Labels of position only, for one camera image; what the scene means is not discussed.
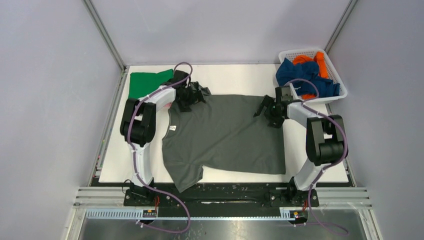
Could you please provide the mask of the grey t-shirt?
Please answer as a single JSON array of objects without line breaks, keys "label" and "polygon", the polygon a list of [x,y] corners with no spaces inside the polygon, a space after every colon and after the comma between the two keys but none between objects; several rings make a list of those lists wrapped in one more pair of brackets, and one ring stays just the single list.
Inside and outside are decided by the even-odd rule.
[{"label": "grey t-shirt", "polygon": [[168,109],[169,126],[162,139],[163,164],[176,189],[183,192],[203,178],[204,167],[218,170],[284,175],[284,132],[255,116],[261,96],[211,94],[182,112]]}]

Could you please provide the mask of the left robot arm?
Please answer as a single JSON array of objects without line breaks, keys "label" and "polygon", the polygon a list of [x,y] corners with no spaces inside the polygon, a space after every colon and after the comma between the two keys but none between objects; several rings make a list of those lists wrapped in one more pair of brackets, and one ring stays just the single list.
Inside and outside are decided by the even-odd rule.
[{"label": "left robot arm", "polygon": [[130,189],[144,206],[155,200],[150,167],[150,145],[156,134],[157,112],[165,105],[176,102],[184,112],[210,95],[206,87],[191,81],[191,74],[181,70],[168,70],[165,81],[145,87],[146,94],[129,95],[125,102],[119,127],[120,134],[129,145],[133,176]]}]

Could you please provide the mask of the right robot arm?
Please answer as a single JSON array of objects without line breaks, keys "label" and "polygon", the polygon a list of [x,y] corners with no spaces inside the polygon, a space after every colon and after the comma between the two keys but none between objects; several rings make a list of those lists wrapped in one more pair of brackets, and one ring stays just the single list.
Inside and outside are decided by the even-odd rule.
[{"label": "right robot arm", "polygon": [[268,126],[281,127],[285,120],[293,120],[306,129],[307,159],[293,176],[284,191],[284,198],[293,206],[309,200],[312,190],[323,173],[342,162],[348,154],[343,118],[326,115],[294,99],[290,87],[275,88],[275,97],[265,95],[254,116],[263,114]]}]

